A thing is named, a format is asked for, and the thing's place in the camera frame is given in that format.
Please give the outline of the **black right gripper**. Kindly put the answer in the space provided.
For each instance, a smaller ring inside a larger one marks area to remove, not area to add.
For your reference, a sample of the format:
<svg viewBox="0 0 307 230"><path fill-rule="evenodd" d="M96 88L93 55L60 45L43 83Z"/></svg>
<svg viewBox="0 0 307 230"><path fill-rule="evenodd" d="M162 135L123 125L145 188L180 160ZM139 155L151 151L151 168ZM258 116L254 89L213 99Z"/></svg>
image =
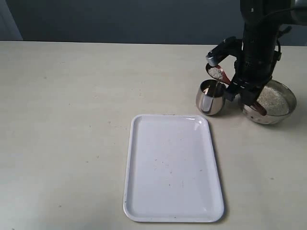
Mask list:
<svg viewBox="0 0 307 230"><path fill-rule="evenodd" d="M257 26L245 24L242 51L237 61L236 73L224 95L233 101L241 94L241 102L253 105L272 75L273 57L279 25L262 23Z"/></svg>

